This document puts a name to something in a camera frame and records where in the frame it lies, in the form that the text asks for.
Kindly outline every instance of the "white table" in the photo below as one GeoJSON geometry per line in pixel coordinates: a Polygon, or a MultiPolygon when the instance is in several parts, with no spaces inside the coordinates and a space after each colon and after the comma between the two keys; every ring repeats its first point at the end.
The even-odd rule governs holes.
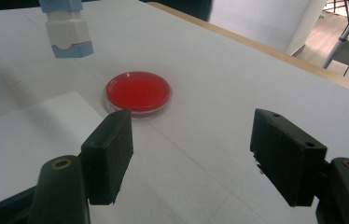
{"type": "MultiPolygon", "coordinates": [[[[81,133],[61,129],[78,146],[98,115],[107,115],[103,90],[112,77],[148,71],[170,83],[169,109],[133,121],[134,155],[122,190],[116,204],[91,208],[94,222],[316,222],[314,207],[287,207],[259,173],[249,151],[254,110],[275,111],[296,123],[328,146],[328,161],[349,157],[348,89],[135,0],[91,2],[84,8],[95,53],[76,60],[53,58],[39,8],[0,11],[0,122],[70,94],[78,102],[79,116],[73,119],[85,124],[91,119],[81,133]]],[[[64,110],[71,110],[73,100],[64,110]]],[[[54,124],[57,118],[65,119],[51,109],[39,122],[54,124]]],[[[40,131],[54,132],[53,124],[40,131]]],[[[4,131],[13,129],[3,126],[4,131]]],[[[12,149],[8,161],[22,162],[20,151],[12,149]]],[[[9,169],[3,160],[2,170],[9,169]]],[[[28,163],[30,170],[41,165],[28,163]]],[[[37,175],[14,178],[31,187],[37,175]]]]}

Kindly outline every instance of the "petri dish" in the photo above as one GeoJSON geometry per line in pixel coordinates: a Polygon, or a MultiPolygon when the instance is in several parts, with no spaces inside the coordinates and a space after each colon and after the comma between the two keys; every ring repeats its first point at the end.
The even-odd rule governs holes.
{"type": "Polygon", "coordinates": [[[110,110],[131,109],[133,118],[142,119],[165,111],[172,89],[156,74],[135,71],[111,79],[105,86],[105,95],[110,110]]]}

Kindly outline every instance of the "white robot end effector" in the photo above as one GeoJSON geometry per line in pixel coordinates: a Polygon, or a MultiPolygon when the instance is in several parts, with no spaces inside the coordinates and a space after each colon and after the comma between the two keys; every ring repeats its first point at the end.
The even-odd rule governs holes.
{"type": "Polygon", "coordinates": [[[49,42],[56,58],[82,58],[93,54],[81,0],[39,0],[47,14],[49,42]]]}

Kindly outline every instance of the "metal rod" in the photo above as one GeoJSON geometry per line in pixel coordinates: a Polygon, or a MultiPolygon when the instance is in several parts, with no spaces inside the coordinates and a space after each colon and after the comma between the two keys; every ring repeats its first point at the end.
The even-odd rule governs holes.
{"type": "Polygon", "coordinates": [[[334,48],[332,48],[331,52],[329,53],[328,57],[324,61],[322,67],[328,68],[328,66],[331,64],[332,59],[334,58],[335,53],[341,49],[342,45],[347,41],[349,36],[349,26],[345,29],[337,43],[335,44],[334,48]]]}

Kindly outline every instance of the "wall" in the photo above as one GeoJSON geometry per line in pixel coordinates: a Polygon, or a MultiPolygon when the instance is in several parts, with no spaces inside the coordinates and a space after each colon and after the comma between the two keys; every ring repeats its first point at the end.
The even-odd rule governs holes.
{"type": "Polygon", "coordinates": [[[325,2],[326,0],[215,0],[209,21],[291,54],[293,49],[302,47],[303,43],[300,42],[306,40],[305,36],[312,31],[325,2]]]}

